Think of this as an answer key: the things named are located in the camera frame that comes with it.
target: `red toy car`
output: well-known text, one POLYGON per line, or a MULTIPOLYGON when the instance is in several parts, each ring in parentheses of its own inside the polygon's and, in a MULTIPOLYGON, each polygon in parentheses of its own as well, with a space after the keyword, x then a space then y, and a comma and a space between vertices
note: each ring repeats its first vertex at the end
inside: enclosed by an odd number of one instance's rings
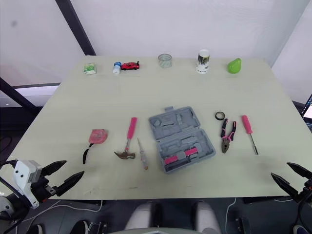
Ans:
POLYGON ((136 69, 139 69, 140 68, 140 65, 139 63, 135 63, 135 62, 129 62, 129 63, 124 63, 122 66, 121 66, 121 69, 122 70, 136 70, 136 69))

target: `small white bottle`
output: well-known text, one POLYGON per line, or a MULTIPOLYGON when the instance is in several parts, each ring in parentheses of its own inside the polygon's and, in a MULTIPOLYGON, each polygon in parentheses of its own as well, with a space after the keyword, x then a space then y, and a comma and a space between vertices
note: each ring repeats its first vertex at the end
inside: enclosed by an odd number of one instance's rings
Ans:
POLYGON ((114 63, 114 68, 113 68, 113 73, 115 75, 119 75, 121 69, 121 62, 115 62, 114 63))

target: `light green table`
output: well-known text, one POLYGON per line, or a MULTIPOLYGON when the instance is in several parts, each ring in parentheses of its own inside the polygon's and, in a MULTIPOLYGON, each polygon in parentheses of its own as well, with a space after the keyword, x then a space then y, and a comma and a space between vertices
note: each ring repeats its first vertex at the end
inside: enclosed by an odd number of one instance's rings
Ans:
MULTIPOLYGON (((195 59, 173 58, 172 67, 162 69, 157 58, 85 57, 49 99, 10 159, 33 159, 42 166, 67 160, 48 176, 50 185, 60 185, 84 170, 81 181, 63 199, 285 195, 270 172, 301 190, 305 180, 286 162, 312 170, 311 133, 263 60, 243 59, 242 70, 231 75, 226 65, 232 59, 213 58, 209 72, 200 75, 195 71, 195 59), (140 61, 140 69, 114 76, 116 61, 140 61), (97 64, 97 74, 83 74, 83 65, 89 62, 97 64), (213 158, 171 175, 163 173, 148 118, 163 113, 167 106, 192 106, 216 149, 213 158), (221 152, 222 122, 215 119, 216 111, 237 121, 226 154, 221 152), (241 115, 248 115, 252 124, 258 156, 241 115), (121 160, 113 153, 123 150, 131 117, 138 117, 138 122, 130 152, 139 155, 139 137, 148 170, 143 169, 139 157, 121 160), (83 165, 82 154, 94 128, 107 129, 109 136, 92 147, 83 165)), ((0 175, 10 180, 12 171, 3 167, 0 175)), ((0 192, 11 193, 3 185, 0 192)))

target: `pink and black pliers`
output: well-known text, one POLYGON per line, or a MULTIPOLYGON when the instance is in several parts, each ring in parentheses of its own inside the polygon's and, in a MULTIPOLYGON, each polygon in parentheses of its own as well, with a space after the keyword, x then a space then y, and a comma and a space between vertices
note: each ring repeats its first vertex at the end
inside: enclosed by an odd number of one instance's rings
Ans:
POLYGON ((222 125, 222 130, 221 130, 221 138, 222 138, 222 152, 225 154, 227 152, 227 150, 229 149, 229 146, 230 146, 230 142, 232 140, 234 140, 234 133, 235 133, 235 130, 236 130, 236 121, 233 121, 233 127, 232 127, 232 131, 231 133, 226 136, 226 124, 228 123, 229 119, 226 118, 223 122, 223 125, 222 125))

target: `small box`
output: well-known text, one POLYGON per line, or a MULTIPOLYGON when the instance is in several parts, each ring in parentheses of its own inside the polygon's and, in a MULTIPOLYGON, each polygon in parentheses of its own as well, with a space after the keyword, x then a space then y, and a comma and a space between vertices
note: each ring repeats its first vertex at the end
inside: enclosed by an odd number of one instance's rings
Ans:
POLYGON ((149 118, 157 143, 158 157, 165 173, 171 173, 215 155, 215 149, 191 107, 149 118))
POLYGON ((92 63, 87 63, 84 65, 83 67, 83 72, 84 74, 86 75, 92 75, 92 74, 95 74, 97 73, 97 65, 92 62, 92 63))

